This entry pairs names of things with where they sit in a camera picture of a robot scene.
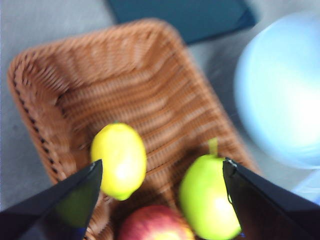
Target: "gray surface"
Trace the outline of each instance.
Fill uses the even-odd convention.
[[[107,28],[115,23],[107,0],[1,1],[1,209],[51,185],[27,130],[9,94],[6,72],[22,50],[71,35]],[[261,152],[244,132],[233,98],[233,76],[246,44],[279,17],[302,10],[320,13],[315,0],[250,0],[259,23],[224,37],[189,47],[199,68],[211,81],[264,176],[291,189],[311,171],[277,163]]]

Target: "red apple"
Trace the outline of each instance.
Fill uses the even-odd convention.
[[[142,207],[122,224],[118,240],[194,240],[187,222],[163,205]]]

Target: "light blue ball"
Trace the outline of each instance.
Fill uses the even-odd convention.
[[[320,18],[294,13],[244,49],[235,74],[241,121],[276,160],[320,169]]]

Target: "yellow lemon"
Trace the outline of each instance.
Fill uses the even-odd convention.
[[[126,200],[146,176],[147,155],[139,134],[125,123],[105,126],[94,137],[91,161],[102,159],[101,190],[117,200]]]

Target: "basket weave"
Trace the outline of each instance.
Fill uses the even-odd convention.
[[[177,208],[177,189],[218,137],[219,153],[256,171],[208,81],[166,23],[141,20],[28,49],[8,70],[15,103],[55,184],[90,162],[95,134],[120,121],[147,151],[143,185],[119,202],[100,193],[87,240],[112,240],[133,210]]]

